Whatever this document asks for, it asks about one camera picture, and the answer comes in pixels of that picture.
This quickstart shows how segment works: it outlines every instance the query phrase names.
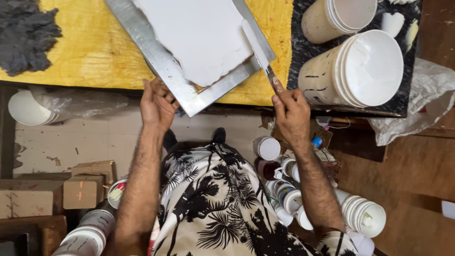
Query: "white plaster slab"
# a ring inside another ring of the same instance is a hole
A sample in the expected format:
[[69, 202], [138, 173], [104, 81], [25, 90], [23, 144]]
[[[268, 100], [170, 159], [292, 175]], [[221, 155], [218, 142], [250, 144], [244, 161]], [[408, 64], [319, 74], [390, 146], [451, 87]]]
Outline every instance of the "white plaster slab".
[[134, 0], [187, 80], [206, 87], [253, 54], [232, 0]]

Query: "black and white shirt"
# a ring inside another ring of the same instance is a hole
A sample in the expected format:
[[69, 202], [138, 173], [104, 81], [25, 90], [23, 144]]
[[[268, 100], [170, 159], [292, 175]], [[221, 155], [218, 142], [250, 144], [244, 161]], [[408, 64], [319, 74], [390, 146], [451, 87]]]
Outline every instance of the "black and white shirt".
[[152, 256], [355, 256], [333, 231], [317, 250], [280, 224], [249, 163], [219, 144], [169, 154], [162, 163], [160, 233]]

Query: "hairy arm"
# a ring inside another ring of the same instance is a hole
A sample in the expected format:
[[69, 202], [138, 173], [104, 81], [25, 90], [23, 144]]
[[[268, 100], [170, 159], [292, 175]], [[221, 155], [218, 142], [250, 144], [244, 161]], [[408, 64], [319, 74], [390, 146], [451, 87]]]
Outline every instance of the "hairy arm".
[[178, 107], [159, 78], [144, 81], [143, 127], [118, 211], [115, 248], [119, 256], [146, 254], [158, 212], [163, 137]]
[[272, 97], [277, 115], [276, 123], [296, 156], [303, 207], [314, 227], [314, 232], [319, 238], [331, 230], [344, 232], [340, 206], [311, 146], [310, 108], [302, 91], [300, 89], [286, 91], [276, 78], [273, 83], [278, 94]]

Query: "metal tray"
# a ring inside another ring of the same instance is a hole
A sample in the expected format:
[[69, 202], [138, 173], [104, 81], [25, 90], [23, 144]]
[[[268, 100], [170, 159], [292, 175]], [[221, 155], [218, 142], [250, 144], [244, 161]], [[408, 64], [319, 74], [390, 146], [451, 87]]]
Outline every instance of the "metal tray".
[[[189, 117], [196, 115], [261, 69], [256, 57], [252, 56], [217, 83], [198, 90], [193, 83], [183, 77], [182, 68], [177, 60], [156, 40], [152, 26], [131, 0], [105, 0], [105, 2], [142, 51], [152, 71], [163, 80]], [[268, 60], [275, 59], [272, 48], [245, 1], [233, 0], [233, 2], [240, 14], [250, 23]]]

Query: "person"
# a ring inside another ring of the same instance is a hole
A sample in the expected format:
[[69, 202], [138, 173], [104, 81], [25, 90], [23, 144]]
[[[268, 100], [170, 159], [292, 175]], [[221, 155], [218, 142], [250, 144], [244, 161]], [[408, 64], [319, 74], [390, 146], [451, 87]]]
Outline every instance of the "person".
[[[178, 144], [168, 130], [179, 104], [157, 78], [144, 81], [143, 127], [118, 211], [117, 255], [145, 255], [157, 216], [161, 229], [153, 256], [358, 255], [313, 153], [302, 91], [286, 91], [277, 78], [273, 83], [276, 124], [296, 156], [317, 248], [280, 224], [251, 165], [225, 144], [224, 129], [217, 129], [205, 147], [172, 149]], [[160, 165], [163, 143], [171, 153]]]

